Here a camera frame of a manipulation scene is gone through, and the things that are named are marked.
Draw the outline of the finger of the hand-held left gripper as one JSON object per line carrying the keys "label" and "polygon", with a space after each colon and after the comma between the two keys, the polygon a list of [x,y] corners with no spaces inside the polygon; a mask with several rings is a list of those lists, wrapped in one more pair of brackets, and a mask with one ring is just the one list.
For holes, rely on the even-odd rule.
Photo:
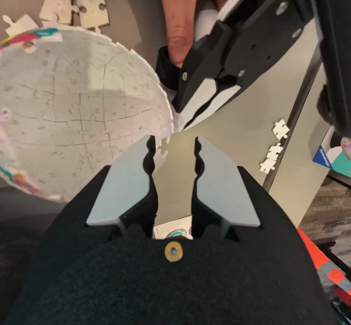
{"label": "finger of the hand-held left gripper", "polygon": [[200,107],[207,103],[216,93],[217,83],[213,78],[205,78],[191,96],[182,111],[175,111],[182,116],[193,116]]}
{"label": "finger of the hand-held left gripper", "polygon": [[214,99],[209,103],[209,106],[199,115],[195,116],[193,120],[190,120],[190,123],[185,125],[183,130],[187,130],[210,117],[240,90],[241,87],[230,87],[228,89],[220,91],[219,94],[215,96]]}

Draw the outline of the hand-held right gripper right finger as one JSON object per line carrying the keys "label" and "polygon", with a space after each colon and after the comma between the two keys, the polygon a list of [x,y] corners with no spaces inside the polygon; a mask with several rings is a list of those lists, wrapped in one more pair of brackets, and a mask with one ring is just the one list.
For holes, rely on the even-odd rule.
{"label": "hand-held right gripper right finger", "polygon": [[233,228],[261,226],[238,166],[224,152],[202,137],[195,138],[195,173],[192,191],[192,237],[206,228],[219,228],[221,238]]}

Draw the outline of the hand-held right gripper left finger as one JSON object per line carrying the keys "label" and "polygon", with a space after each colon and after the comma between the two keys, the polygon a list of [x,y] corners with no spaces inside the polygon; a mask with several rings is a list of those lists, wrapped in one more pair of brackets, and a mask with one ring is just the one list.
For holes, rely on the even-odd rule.
{"label": "hand-held right gripper left finger", "polygon": [[137,225],[147,238],[153,237],[158,194],[152,178],[156,140],[146,135],[125,150],[108,173],[86,220],[89,227],[115,226],[126,235]]}

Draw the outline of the colourful puzzle ball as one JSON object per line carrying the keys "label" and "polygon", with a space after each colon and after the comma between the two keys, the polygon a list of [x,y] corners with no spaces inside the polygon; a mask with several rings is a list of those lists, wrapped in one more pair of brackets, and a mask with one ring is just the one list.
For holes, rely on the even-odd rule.
{"label": "colourful puzzle ball", "polygon": [[70,201],[146,135],[174,132],[166,92],[134,50],[82,28],[37,28],[1,43],[0,175]]}

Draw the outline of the single white puzzle piece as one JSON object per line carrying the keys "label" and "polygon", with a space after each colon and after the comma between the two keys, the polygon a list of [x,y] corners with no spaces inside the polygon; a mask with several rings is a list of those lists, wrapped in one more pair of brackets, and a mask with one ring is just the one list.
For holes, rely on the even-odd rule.
{"label": "single white puzzle piece", "polygon": [[274,123],[272,132],[277,140],[287,139],[290,129],[284,119],[280,119]]}
{"label": "single white puzzle piece", "polygon": [[275,170],[276,160],[266,158],[263,162],[260,163],[259,171],[269,174],[271,170]]}

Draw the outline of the white puzzle leaflet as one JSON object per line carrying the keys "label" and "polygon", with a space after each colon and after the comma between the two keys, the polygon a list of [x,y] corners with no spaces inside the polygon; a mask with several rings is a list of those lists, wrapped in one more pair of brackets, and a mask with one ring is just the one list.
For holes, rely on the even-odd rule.
{"label": "white puzzle leaflet", "polygon": [[192,240],[191,225],[192,217],[184,217],[155,226],[153,228],[153,235],[156,240],[165,240],[167,238],[179,236]]}

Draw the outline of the colourful puzzle box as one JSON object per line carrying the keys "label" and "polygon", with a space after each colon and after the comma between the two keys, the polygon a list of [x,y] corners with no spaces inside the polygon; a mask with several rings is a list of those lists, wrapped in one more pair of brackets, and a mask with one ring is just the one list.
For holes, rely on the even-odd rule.
{"label": "colourful puzzle box", "polygon": [[313,162],[350,178],[351,139],[341,136],[334,126],[330,126]]}

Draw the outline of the row of white puzzle pieces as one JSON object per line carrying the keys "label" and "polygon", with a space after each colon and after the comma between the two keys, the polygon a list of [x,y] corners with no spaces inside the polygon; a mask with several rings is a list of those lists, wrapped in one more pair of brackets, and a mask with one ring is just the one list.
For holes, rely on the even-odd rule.
{"label": "row of white puzzle pieces", "polygon": [[105,0],[43,0],[39,12],[42,28],[69,29],[73,13],[79,15],[80,27],[100,34],[100,27],[110,24]]}

